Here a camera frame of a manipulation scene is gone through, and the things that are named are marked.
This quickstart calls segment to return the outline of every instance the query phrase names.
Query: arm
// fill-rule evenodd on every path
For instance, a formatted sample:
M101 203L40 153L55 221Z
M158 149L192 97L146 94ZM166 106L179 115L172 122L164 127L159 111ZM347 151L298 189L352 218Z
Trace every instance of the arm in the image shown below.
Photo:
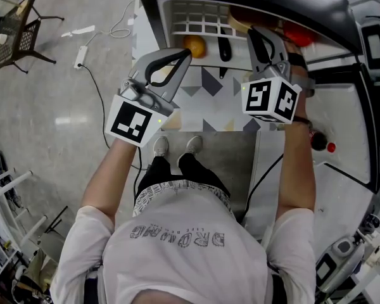
M307 75L306 71L299 66L292 66L292 71L298 71L300 75ZM305 91L302 91L297 104L296 116L307 117L305 99ZM285 131L286 142L276 219L288 210L308 208L314 211L315 206L315 177L308 126L304 123L294 122L286 125Z
M115 139L83 195L82 207L93 206L115 223L125 181L134 159L136 146Z

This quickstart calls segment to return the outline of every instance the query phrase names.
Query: cable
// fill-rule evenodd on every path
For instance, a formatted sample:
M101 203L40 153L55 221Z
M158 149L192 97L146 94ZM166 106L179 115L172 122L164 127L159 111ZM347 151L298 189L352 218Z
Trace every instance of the cable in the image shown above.
M246 214L249 211L249 205L251 202L252 194L256 190L256 188L260 185L260 183L266 178L266 176L269 174L269 172L279 163L279 161L283 158L283 155L281 155L270 167L269 169L266 170L264 175L259 179L259 181L255 184L255 186L252 188L251 192L249 193L248 200L246 201L246 208L245 211L243 212L242 216L240 216L237 221L239 224L242 224Z
M103 32L102 30L100 30L99 32L96 32L90 39L89 41L85 44L85 46L88 46L90 44L90 42L98 35L98 34L107 34L107 35L110 35L111 37L113 38L126 38L127 36L129 36L131 34L131 29L128 29L128 28L120 28L120 29L114 29L120 22L122 22L122 20L124 19L124 16L125 16L125 12L127 11L127 8L128 6L133 3L135 0L132 0L129 2L129 4L126 5L125 9L124 9L124 12L122 13L122 17L121 19L114 24L114 26L112 26L112 28L110 29L109 32ZM115 36L113 35L114 33L117 33L117 32L123 32L123 31L127 31L128 33L126 35L123 35L123 36Z
M89 68L87 68L85 65L83 65L83 64L81 64L81 63L79 63L77 66L78 66L79 68L80 68L80 67L84 67L87 71L89 71L90 76L91 76L91 78L93 79L94 85L96 86L97 93L99 94L99 97L100 97L100 100L101 100L101 107L102 107L102 109L103 109L103 137L104 137L104 142L106 143L107 148L110 148L110 145L108 145L108 142L107 142L106 134L104 133L104 130L105 130L105 121L106 121L106 115L105 115L105 109L104 109L104 101L103 101L103 98L101 97L100 90L99 90L99 87L98 87L98 85L97 85L97 82L96 82L96 80L94 80L93 74L91 73L91 71L90 71ZM142 163L141 163L141 165L139 166L139 168L136 167L135 165L131 165L131 167L132 167L132 168L135 168L135 169L137 169L137 170L139 170L139 171L142 171L142 170L145 171L145 170L146 170L146 169L142 169Z
M141 149L138 148L138 155L139 155L139 168L141 168L142 170L142 154L141 154ZM136 186L137 186L137 180L139 178L139 174L141 173L141 170L138 170L138 173L137 173L137 176L135 177L135 181L134 181L134 198L135 198L135 195L137 194L135 189L136 189Z

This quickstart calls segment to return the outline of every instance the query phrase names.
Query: chair leg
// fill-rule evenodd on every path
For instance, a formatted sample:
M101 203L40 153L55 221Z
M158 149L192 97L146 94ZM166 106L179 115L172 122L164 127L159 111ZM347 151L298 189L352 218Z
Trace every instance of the chair leg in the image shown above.
M51 60L50 58L47 58L46 56L43 56L42 54L38 53L37 51L29 51L28 55L33 56L34 58L39 58L42 61L47 61L47 62L56 64L55 60Z
M24 73L28 74L28 71L25 71L25 70L23 70L22 68L20 68L15 62L13 62L13 65L14 65L17 69L19 69L21 72L24 72Z
M60 19L61 21L65 20L64 18L62 17L58 17L58 16L41 16L38 11L34 8L34 6L32 6L32 9L35 11L35 13L38 15L38 18L41 20L41 19Z

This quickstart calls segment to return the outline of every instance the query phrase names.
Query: red object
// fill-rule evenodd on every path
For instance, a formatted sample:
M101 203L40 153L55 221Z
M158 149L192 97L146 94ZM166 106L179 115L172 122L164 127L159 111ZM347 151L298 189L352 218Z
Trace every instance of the red object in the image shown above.
M301 48L310 45L317 38L317 33L293 22L285 22L283 31L286 37Z
M328 150L328 152L330 152L330 153L334 153L335 152L335 150L336 150L336 145L334 144L334 143L328 143L328 146L327 146L327 150Z

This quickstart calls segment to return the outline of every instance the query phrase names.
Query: orange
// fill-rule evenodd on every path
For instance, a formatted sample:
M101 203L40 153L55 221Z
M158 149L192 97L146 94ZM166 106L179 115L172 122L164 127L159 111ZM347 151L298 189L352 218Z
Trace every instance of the orange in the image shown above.
M205 40L197 35L187 35L183 38L183 47L191 51L193 58L203 58L206 53Z

